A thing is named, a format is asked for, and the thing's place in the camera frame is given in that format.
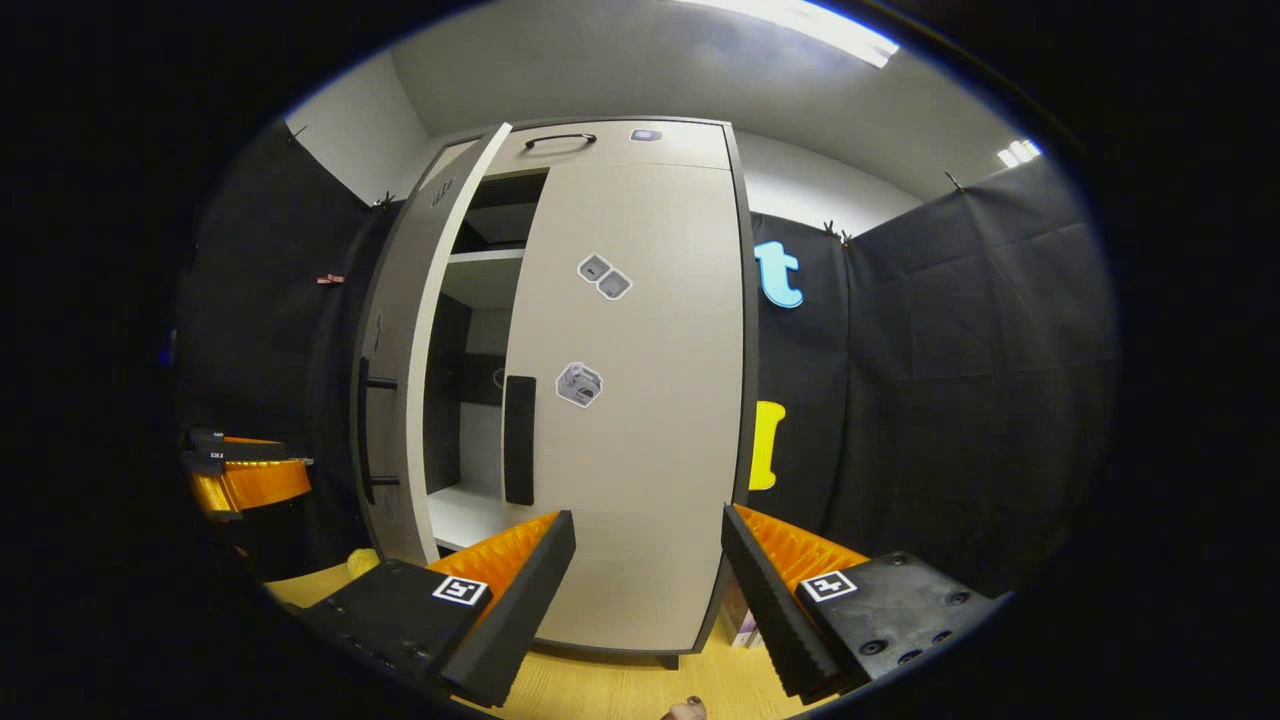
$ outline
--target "white cabinet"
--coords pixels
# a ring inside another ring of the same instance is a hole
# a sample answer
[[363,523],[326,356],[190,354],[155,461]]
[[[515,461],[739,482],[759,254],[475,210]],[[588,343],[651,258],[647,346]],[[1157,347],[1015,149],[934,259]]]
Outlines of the white cabinet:
[[[379,550],[430,561],[435,544],[466,547],[570,509],[577,551],[538,639],[700,650],[723,585],[721,511],[745,496],[755,406],[756,284],[732,132],[621,118],[476,135],[442,142],[392,232],[364,323],[370,374],[397,383],[365,389],[356,419],[369,474],[402,473],[366,509]],[[534,149],[564,150],[521,150],[557,135],[570,137]],[[442,210],[451,182],[462,192]],[[604,272],[589,282],[579,268],[593,256]],[[609,270],[626,282],[604,292]],[[387,304],[408,291],[383,283],[415,278],[413,322],[389,324]],[[413,377],[428,375],[433,343],[431,382],[453,383],[435,395]],[[379,359],[388,348],[407,357]],[[563,387],[571,364],[585,395]],[[460,406],[456,419],[429,419],[425,442],[424,393],[429,411]],[[448,484],[431,484],[428,468]]]

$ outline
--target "cabinet handle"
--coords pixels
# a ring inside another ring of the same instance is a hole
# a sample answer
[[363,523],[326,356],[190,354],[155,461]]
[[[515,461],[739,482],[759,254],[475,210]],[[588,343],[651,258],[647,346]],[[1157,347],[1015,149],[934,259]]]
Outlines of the cabinet handle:
[[507,375],[502,418],[502,468],[507,502],[534,503],[534,398],[538,379]]
[[561,140],[564,137],[581,137],[588,145],[595,142],[595,136],[589,132],[571,132],[568,135],[548,135],[547,137],[535,137],[525,143],[525,150],[532,150],[535,145],[544,140]]
[[369,471],[369,432],[365,427],[365,415],[369,410],[369,388],[379,387],[394,389],[397,382],[392,378],[370,378],[369,357],[360,359],[360,387],[356,388],[356,448],[360,460],[360,486],[365,491],[365,500],[374,505],[374,486],[399,484],[396,475],[374,477]]

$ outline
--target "yellow letter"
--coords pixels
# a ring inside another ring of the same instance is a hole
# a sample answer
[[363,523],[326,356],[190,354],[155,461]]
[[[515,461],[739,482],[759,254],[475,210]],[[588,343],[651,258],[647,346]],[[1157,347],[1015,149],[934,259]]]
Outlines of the yellow letter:
[[787,409],[777,402],[760,400],[755,404],[755,450],[751,452],[751,480],[748,489],[769,489],[778,482],[773,474],[773,438],[778,423],[787,416]]

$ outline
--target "white shelf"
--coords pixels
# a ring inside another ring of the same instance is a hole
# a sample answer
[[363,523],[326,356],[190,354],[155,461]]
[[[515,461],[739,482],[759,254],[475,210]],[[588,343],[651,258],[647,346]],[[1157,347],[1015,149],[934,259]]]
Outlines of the white shelf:
[[449,255],[449,264],[457,265],[461,263],[484,263],[492,260],[524,260],[525,249],[516,247],[513,250],[481,250],[479,252],[458,252],[456,255]]
[[502,497],[468,487],[447,487],[426,497],[435,543],[462,550],[539,516],[532,507],[503,502]]
[[522,247],[451,255],[440,292],[472,310],[511,309],[524,259]]

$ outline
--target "cabinet door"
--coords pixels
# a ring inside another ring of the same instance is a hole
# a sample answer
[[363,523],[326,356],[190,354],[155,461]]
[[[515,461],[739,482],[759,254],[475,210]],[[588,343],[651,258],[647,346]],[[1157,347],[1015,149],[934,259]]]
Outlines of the cabinet door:
[[440,283],[453,238],[476,186],[511,126],[503,123],[440,167],[401,210],[378,261],[357,342],[369,375],[394,382],[352,382],[352,428],[357,473],[394,477],[361,498],[365,521],[383,557],[426,564],[439,559],[426,510],[422,461],[422,400],[426,354]]
[[[548,173],[507,343],[508,383],[536,379],[534,507],[571,509],[577,537],[539,639],[643,652],[695,644],[737,459],[741,252],[728,170]],[[617,300],[579,275],[593,254],[634,283]],[[557,395],[571,363],[603,379],[586,407]]]

